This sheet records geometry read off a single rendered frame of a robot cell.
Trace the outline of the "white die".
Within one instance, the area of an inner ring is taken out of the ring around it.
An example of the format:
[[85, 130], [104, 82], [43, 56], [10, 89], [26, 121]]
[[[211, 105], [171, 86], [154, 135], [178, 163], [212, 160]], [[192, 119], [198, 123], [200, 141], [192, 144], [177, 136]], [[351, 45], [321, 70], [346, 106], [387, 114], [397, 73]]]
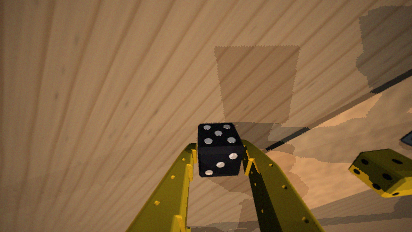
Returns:
[[412, 131], [406, 134], [404, 137], [401, 138], [401, 142], [412, 146]]

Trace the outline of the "yellow die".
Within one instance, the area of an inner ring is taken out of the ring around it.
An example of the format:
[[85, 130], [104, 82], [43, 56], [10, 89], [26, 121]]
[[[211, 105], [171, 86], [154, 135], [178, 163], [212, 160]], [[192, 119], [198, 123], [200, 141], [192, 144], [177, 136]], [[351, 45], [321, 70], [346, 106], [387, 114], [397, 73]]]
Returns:
[[412, 195], [412, 159], [392, 149], [361, 152], [348, 170], [381, 197]]

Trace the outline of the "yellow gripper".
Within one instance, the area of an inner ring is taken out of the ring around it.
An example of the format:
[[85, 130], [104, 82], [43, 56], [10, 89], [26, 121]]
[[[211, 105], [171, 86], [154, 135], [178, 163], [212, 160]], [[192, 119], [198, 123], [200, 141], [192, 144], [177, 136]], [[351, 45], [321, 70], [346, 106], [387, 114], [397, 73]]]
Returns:
[[[260, 232], [325, 232], [279, 165], [247, 140], [242, 157]], [[186, 232], [197, 144], [176, 158], [125, 232]]]

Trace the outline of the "black die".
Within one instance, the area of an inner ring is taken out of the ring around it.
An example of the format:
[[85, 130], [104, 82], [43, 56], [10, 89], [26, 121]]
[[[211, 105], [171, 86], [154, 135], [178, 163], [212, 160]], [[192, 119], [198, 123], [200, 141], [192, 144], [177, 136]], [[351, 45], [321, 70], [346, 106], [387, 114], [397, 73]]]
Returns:
[[244, 145], [233, 123], [198, 125], [199, 176], [237, 176]]

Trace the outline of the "tan mat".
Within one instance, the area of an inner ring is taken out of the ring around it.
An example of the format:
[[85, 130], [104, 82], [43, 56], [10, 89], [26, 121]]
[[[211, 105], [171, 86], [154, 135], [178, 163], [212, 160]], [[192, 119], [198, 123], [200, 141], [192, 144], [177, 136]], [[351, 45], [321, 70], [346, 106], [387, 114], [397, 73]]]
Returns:
[[262, 150], [309, 209], [371, 189], [348, 168], [361, 152], [412, 159], [412, 69]]

